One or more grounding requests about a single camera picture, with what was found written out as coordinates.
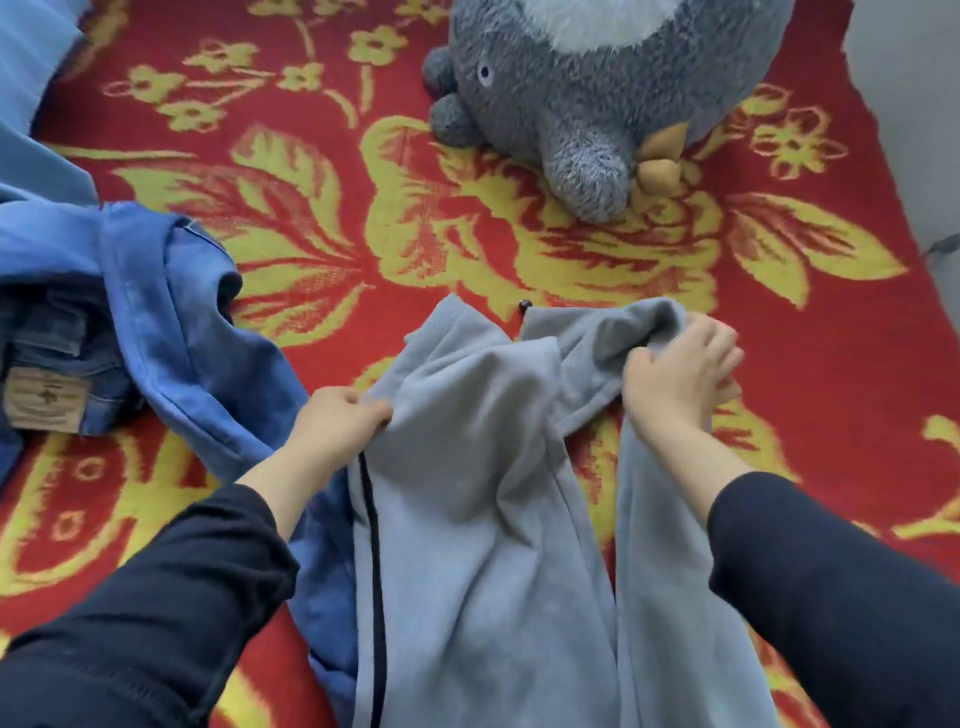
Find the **gray wall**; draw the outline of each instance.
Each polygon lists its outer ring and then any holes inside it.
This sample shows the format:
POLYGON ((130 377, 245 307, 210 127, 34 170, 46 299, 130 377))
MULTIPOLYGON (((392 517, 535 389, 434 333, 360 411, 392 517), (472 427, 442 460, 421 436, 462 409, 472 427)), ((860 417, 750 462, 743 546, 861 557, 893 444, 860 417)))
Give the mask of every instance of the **gray wall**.
MULTIPOLYGON (((960 232, 960 0, 856 0, 844 50, 926 250, 960 232)), ((960 252, 932 271, 960 331, 960 252)))

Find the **black stripe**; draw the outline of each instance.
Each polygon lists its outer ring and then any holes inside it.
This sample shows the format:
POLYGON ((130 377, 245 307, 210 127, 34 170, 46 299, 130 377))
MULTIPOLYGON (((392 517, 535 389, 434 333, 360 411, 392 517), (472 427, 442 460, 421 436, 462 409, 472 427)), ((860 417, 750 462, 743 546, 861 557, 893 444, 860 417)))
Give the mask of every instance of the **black stripe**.
POLYGON ((363 500, 370 522, 370 551, 373 561, 373 707, 370 728, 380 728, 383 700, 387 694, 387 625, 383 619, 383 585, 380 581, 380 527, 373 504, 373 484, 367 470, 367 458, 360 453, 360 478, 363 500))

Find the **stuffed animal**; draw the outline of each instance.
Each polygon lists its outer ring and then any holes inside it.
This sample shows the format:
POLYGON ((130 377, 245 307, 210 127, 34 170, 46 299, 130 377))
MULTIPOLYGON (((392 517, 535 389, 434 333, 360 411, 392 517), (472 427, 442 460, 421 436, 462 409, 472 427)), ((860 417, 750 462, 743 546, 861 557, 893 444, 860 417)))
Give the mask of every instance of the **stuffed animal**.
POLYGON ((577 217, 608 222, 677 188, 684 147, 763 79, 792 12, 793 0, 454 0, 448 45, 423 64, 430 125, 447 146, 541 167, 577 217))

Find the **plush toy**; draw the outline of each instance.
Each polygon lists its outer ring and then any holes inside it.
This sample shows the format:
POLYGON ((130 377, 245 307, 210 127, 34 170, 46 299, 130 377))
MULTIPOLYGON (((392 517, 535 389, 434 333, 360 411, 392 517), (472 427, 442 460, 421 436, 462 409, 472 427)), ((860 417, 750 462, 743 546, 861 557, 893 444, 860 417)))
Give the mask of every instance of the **plush toy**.
POLYGON ((677 188, 684 147, 763 79, 792 12, 793 0, 454 0, 449 44, 423 65, 430 124, 448 146, 541 167, 577 217, 604 223, 677 188))

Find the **gray sweatpants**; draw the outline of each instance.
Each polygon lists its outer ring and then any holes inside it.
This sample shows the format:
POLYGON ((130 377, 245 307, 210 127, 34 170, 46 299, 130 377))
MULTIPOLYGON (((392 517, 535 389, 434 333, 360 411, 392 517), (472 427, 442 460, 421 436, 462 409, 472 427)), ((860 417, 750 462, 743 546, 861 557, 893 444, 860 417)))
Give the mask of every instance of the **gray sweatpants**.
POLYGON ((450 296, 371 396, 390 426, 350 470, 354 728, 773 728, 706 535, 623 426, 616 600, 564 437, 684 312, 526 314, 519 340, 450 296))

